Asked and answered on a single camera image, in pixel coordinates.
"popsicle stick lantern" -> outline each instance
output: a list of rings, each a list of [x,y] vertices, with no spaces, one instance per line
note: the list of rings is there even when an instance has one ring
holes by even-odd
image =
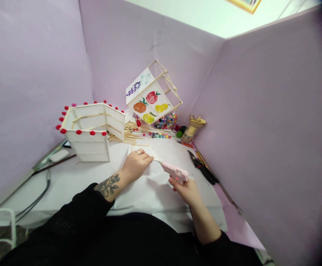
[[[179,103],[173,106],[166,97],[173,93]],[[183,102],[173,85],[168,71],[157,61],[153,61],[126,89],[127,106],[147,124],[173,111]]]
[[[125,114],[103,103],[66,106],[56,129],[65,135],[80,161],[110,161],[107,131],[124,141]]]

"hot glue gun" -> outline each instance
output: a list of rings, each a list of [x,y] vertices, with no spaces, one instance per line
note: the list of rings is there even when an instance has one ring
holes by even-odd
[[[169,173],[178,183],[183,185],[183,181],[188,181],[188,171],[178,168],[167,162],[160,163],[165,172]]]

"black clothing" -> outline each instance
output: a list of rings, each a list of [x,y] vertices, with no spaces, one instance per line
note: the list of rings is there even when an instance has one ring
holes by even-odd
[[[195,239],[193,245],[149,214],[106,217],[114,202],[95,185],[75,195],[0,265],[235,265],[224,232],[213,243]]]

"tattoo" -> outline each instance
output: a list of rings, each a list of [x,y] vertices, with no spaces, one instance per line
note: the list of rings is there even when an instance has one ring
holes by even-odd
[[[94,187],[94,190],[101,192],[101,194],[106,198],[109,193],[113,195],[114,189],[119,188],[117,185],[113,185],[114,183],[120,180],[119,174],[112,175],[110,178],[104,180]]]

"lavender wall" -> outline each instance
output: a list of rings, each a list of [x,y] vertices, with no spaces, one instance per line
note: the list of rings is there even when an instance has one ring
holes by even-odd
[[[276,265],[322,233],[322,14],[230,39],[192,108],[197,146]]]
[[[92,101],[77,0],[0,1],[0,200],[63,139],[64,106]]]
[[[225,40],[122,0],[80,6],[95,100],[126,108],[126,87],[159,59],[184,101],[185,123]]]

